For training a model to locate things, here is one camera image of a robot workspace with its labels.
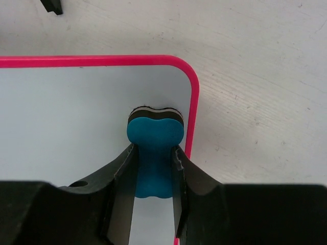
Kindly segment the blue bone-shaped eraser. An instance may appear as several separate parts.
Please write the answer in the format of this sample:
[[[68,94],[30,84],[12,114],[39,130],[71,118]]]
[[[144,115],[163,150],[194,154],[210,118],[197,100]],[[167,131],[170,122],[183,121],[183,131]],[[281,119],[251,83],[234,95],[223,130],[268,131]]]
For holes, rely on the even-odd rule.
[[[137,107],[128,117],[127,137],[138,148],[135,196],[171,198],[170,154],[184,137],[182,114],[169,107]]]

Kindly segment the pink framed whiteboard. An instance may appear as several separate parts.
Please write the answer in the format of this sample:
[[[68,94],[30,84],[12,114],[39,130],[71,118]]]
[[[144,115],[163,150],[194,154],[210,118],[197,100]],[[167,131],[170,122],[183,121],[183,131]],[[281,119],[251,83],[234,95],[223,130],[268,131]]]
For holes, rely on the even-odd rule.
[[[182,114],[178,147],[188,157],[199,90],[195,71],[174,56],[1,57],[1,181],[62,187],[89,176],[132,145],[128,117],[140,106]],[[172,197],[145,199],[173,240]]]

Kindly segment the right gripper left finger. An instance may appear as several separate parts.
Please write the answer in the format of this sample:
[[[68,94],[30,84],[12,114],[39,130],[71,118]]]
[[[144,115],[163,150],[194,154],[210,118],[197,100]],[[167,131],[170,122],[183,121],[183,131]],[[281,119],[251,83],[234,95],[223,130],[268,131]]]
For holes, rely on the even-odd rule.
[[[138,149],[69,186],[1,181],[1,244],[128,244]]]

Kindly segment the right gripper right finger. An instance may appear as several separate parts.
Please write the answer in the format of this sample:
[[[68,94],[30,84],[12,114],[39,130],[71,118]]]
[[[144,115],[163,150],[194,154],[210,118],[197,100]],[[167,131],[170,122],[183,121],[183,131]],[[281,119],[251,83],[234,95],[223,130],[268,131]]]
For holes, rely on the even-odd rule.
[[[180,244],[326,244],[326,187],[222,184],[171,151]]]

